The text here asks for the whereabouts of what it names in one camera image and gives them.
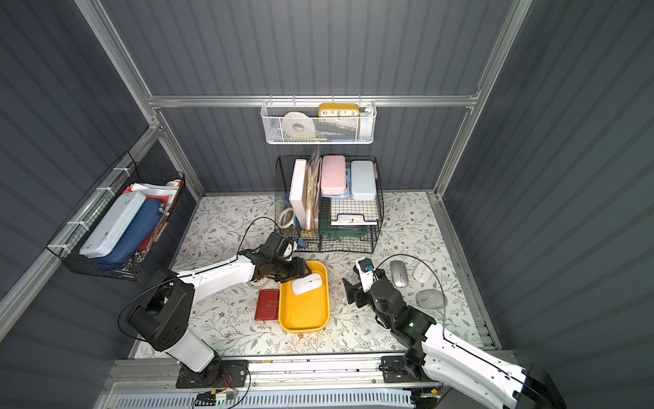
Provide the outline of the white computer mouse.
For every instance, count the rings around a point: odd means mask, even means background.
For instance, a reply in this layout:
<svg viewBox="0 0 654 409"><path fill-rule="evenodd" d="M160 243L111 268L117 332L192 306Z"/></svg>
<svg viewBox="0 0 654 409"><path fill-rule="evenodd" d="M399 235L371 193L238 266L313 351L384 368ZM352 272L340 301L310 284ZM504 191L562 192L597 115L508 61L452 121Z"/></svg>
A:
<svg viewBox="0 0 654 409"><path fill-rule="evenodd" d="M309 293L320 289L324 284L321 274L312 273L301 279L295 279L291 284L291 289L296 296Z"/></svg>

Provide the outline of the silver computer mouse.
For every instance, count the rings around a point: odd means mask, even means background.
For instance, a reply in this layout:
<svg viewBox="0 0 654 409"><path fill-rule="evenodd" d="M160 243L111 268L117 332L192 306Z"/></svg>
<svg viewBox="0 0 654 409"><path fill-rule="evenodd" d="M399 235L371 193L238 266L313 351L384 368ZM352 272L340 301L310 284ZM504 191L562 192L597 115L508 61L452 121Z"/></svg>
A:
<svg viewBox="0 0 654 409"><path fill-rule="evenodd" d="M397 288L406 288L409 284L409 276L406 264L400 260L393 260L390 263L390 271L393 285Z"/></svg>

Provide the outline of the small white mouse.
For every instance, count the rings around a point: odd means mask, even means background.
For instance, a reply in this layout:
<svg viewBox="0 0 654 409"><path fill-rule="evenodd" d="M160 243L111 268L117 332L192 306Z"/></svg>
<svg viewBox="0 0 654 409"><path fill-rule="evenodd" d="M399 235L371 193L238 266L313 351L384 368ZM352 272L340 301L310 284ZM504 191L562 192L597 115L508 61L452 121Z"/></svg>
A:
<svg viewBox="0 0 654 409"><path fill-rule="evenodd" d="M413 279L421 284L428 283L434 275L432 274L432 269L423 262L418 262L414 271Z"/></svg>

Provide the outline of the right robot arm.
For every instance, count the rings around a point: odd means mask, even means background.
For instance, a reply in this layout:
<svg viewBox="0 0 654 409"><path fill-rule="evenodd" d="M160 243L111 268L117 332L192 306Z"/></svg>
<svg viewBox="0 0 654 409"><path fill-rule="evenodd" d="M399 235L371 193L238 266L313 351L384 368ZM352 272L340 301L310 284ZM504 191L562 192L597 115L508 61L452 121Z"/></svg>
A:
<svg viewBox="0 0 654 409"><path fill-rule="evenodd" d="M347 302L369 307L377 323L406 347L404 367L396 373L451 386L486 408L566 408L550 375L493 356L449 332L436 319L408 305L386 279L369 290L342 281Z"/></svg>

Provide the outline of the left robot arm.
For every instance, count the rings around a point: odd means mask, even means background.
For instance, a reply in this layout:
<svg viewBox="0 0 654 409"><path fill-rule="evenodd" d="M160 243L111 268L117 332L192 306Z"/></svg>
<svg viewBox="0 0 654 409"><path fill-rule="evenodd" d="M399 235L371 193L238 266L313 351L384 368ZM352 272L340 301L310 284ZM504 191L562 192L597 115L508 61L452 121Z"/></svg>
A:
<svg viewBox="0 0 654 409"><path fill-rule="evenodd" d="M237 251L235 257L187 272L166 271L125 310L128 324L153 349L176 359L197 374L216 372L220 357L190 328L195 303L232 286L261 279L287 283L312 271L296 257L296 242L273 232L255 249Z"/></svg>

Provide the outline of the grey round mouse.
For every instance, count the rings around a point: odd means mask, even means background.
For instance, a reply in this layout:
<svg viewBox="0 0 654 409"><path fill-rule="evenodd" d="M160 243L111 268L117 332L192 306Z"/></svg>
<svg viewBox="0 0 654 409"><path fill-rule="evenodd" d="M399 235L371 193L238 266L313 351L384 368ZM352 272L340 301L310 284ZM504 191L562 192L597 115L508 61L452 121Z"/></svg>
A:
<svg viewBox="0 0 654 409"><path fill-rule="evenodd" d="M442 291L427 289L416 294L416 302L419 308L443 309L447 305L447 298Z"/></svg>

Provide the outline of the yellow storage box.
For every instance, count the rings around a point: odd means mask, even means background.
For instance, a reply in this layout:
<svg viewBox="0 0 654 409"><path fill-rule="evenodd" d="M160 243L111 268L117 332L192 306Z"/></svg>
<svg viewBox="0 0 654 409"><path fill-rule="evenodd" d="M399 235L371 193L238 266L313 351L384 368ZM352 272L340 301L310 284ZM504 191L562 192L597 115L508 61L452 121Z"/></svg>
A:
<svg viewBox="0 0 654 409"><path fill-rule="evenodd" d="M324 264L308 261L312 273L300 281L314 281L313 286L302 285L309 291L296 294L295 282L282 284L279 296L279 324L289 333L318 332L330 320L329 275Z"/></svg>

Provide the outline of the tape roll in organizer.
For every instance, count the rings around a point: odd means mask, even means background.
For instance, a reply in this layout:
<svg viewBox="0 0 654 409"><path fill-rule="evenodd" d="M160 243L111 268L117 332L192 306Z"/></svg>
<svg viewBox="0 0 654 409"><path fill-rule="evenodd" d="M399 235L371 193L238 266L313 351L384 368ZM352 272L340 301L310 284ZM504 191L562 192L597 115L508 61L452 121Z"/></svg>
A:
<svg viewBox="0 0 654 409"><path fill-rule="evenodd" d="M292 207L287 207L279 213L277 225L280 229L288 229L296 225L296 214Z"/></svg>

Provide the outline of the red wallet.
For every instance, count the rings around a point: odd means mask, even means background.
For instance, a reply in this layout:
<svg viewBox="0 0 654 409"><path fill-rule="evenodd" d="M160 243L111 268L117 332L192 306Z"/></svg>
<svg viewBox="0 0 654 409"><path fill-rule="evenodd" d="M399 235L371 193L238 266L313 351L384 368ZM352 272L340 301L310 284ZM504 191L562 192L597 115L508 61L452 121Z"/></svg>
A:
<svg viewBox="0 0 654 409"><path fill-rule="evenodd" d="M279 297L278 289L264 289L258 293L255 321L271 321L279 318Z"/></svg>

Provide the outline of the green cloth bag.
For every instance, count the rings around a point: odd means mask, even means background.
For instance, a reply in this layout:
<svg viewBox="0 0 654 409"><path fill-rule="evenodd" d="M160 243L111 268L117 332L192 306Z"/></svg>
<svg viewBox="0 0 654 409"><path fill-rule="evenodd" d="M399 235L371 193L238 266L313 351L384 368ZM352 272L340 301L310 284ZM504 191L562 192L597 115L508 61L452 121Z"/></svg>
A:
<svg viewBox="0 0 654 409"><path fill-rule="evenodd" d="M328 244L341 243L347 240L360 240L367 236L366 229L327 229L320 230L321 240Z"/></svg>

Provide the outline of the white book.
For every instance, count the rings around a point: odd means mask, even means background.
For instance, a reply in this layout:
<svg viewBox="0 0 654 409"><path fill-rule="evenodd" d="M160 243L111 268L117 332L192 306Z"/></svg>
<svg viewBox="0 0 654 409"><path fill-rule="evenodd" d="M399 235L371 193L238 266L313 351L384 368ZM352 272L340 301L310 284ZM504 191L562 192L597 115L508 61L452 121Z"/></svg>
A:
<svg viewBox="0 0 654 409"><path fill-rule="evenodd" d="M295 160L293 174L291 179L291 188L289 191L289 203L294 211L295 218L300 228L308 227L306 215L306 168L307 161L300 158Z"/></svg>

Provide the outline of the pink pencil case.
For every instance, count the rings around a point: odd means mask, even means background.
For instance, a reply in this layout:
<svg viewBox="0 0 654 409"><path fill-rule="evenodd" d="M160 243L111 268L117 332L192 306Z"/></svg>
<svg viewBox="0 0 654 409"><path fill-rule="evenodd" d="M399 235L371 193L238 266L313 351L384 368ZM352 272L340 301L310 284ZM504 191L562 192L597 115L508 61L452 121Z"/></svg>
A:
<svg viewBox="0 0 654 409"><path fill-rule="evenodd" d="M340 196L347 192L346 159L343 155L326 155L322 158L321 192L325 196Z"/></svg>

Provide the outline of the white hanging mesh basket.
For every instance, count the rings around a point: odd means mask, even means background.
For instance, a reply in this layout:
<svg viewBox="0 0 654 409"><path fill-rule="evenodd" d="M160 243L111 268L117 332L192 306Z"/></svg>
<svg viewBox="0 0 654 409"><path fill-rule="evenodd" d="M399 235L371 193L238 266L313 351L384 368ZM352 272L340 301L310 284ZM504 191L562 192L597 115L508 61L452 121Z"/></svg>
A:
<svg viewBox="0 0 654 409"><path fill-rule="evenodd" d="M293 99L269 99L262 102L261 118L266 142L272 145L368 145L373 143L377 117L376 102L336 102L358 104L360 116L357 118L320 118L318 107L322 103L325 102ZM288 112L303 112L314 119L315 138L305 140L287 138L282 131L281 119Z"/></svg>

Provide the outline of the yellow clock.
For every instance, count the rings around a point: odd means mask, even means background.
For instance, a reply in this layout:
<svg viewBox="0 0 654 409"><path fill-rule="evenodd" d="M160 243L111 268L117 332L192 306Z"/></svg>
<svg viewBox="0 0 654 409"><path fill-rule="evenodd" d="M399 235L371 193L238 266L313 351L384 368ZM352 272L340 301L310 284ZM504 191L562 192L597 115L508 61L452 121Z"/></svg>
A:
<svg viewBox="0 0 654 409"><path fill-rule="evenodd" d="M357 118L360 116L359 105L356 103L325 102L318 107L320 118Z"/></svg>

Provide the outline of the white case in basket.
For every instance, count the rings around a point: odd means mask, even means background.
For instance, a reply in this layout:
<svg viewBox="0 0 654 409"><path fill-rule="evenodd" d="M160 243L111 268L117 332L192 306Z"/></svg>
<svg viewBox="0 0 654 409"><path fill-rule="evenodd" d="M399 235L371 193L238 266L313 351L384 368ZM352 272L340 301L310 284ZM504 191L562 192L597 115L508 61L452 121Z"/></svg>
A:
<svg viewBox="0 0 654 409"><path fill-rule="evenodd" d="M146 195L141 192L121 194L80 247L79 254L88 258L107 256L145 201Z"/></svg>

